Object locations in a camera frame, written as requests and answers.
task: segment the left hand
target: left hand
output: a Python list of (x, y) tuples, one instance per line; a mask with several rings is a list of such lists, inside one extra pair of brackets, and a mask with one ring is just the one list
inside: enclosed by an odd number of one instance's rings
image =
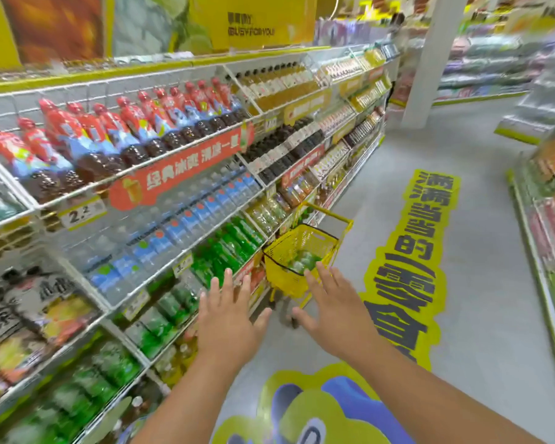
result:
[(272, 313), (266, 308), (255, 324), (249, 320), (251, 276), (244, 276), (236, 302), (232, 270), (224, 272), (220, 290), (218, 278), (212, 279), (209, 293), (199, 299), (198, 357), (216, 362), (223, 370), (238, 372), (257, 353)]

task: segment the gray floor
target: gray floor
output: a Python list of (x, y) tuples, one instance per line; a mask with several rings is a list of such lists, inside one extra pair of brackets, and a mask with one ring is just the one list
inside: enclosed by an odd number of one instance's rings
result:
[[(447, 300), (436, 318), (442, 339), (431, 351), (433, 372), (555, 443), (555, 361), (505, 179), (518, 153), (532, 148), (493, 134), (513, 104), (507, 99), (438, 107), (425, 129), (388, 130), (335, 206), (355, 220), (336, 263), (363, 291), (364, 273), (399, 220), (413, 171), (461, 177), (458, 207), (444, 235)], [(313, 313), (314, 307), (307, 308)], [(272, 318), (261, 351), (239, 374), (218, 424), (235, 414), (254, 416), (261, 387), (276, 371), (313, 373), (333, 362), (301, 329)]]

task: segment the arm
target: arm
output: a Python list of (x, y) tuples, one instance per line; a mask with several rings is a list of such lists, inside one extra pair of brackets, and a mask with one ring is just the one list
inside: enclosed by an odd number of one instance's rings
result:
[(253, 325), (250, 294), (250, 276), (245, 276), (236, 302), (229, 269), (221, 292), (218, 278), (212, 279), (209, 296), (204, 293), (199, 300), (195, 361), (132, 444), (208, 444), (230, 385), (267, 330), (271, 309), (266, 308)]
[(305, 275), (319, 319), (299, 308), (294, 316), (325, 351), (362, 375), (417, 443), (541, 442), (406, 358), (378, 334), (341, 272), (331, 268), (329, 273), (320, 263), (317, 268), (322, 286), (309, 271)]

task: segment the forearm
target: forearm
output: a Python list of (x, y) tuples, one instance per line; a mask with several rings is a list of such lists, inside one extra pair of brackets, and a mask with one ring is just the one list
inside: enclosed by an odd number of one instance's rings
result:
[(222, 362), (198, 355), (132, 444), (208, 444), (237, 373)]
[(540, 440), (416, 365), (379, 335), (351, 365), (419, 444)]

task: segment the yellow shopping cart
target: yellow shopping cart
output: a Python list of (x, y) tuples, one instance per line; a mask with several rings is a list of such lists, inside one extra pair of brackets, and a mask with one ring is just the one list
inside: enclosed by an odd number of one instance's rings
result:
[[(265, 270), (267, 281), (271, 284), (272, 292), (269, 297), (269, 306), (275, 309), (275, 293), (280, 290), (284, 296), (292, 299), (302, 299), (298, 304), (304, 308), (312, 298), (308, 290), (308, 284), (304, 277), (303, 268), (292, 266), (292, 262), (306, 251), (315, 256), (315, 263), (321, 261), (325, 266), (329, 266), (337, 256), (339, 247), (347, 232), (353, 227), (353, 220), (337, 215), (318, 205), (304, 201), (298, 210), (311, 207), (327, 216), (347, 223), (346, 228), (341, 233), (340, 238), (336, 238), (326, 231), (320, 230), (308, 224), (299, 224), (291, 231), (285, 233), (275, 240), (271, 245), (263, 250), (265, 255)], [(311, 273), (317, 277), (317, 269), (313, 266)], [(292, 326), (298, 326), (296, 320), (291, 319)]]

